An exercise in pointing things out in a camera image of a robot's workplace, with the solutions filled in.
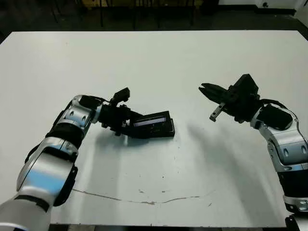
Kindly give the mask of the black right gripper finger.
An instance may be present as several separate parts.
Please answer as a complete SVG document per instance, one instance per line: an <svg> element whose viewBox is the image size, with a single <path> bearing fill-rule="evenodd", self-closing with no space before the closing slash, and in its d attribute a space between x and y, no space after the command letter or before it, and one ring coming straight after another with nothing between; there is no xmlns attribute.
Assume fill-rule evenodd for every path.
<svg viewBox="0 0 308 231"><path fill-rule="evenodd" d="M225 88L211 83L202 83L201 86L201 92L205 96L221 96L227 91Z"/></svg>
<svg viewBox="0 0 308 231"><path fill-rule="evenodd" d="M220 102L222 102L222 100L221 100L221 97L222 97L222 95L221 96L206 96L209 100L211 100L211 101L213 101L213 102L215 102L215 103L220 103Z"/></svg>

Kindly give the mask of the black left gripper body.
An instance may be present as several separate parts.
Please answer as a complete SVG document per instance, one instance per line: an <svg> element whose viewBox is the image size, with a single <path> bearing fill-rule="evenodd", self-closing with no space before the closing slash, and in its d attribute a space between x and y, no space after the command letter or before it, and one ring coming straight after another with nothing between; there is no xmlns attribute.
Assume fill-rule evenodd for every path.
<svg viewBox="0 0 308 231"><path fill-rule="evenodd" d="M116 136L122 134L123 125L130 119L131 110L124 104L117 107L103 104L100 112L100 123L102 128L110 128Z"/></svg>

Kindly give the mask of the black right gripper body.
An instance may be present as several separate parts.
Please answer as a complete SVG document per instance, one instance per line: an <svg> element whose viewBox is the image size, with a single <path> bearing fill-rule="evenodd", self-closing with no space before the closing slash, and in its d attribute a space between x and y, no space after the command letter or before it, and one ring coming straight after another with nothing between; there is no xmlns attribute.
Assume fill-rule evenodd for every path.
<svg viewBox="0 0 308 231"><path fill-rule="evenodd" d="M221 112L233 116L235 120L251 120L260 107L258 87L231 85L221 97L222 102L210 115L216 120Z"/></svg>

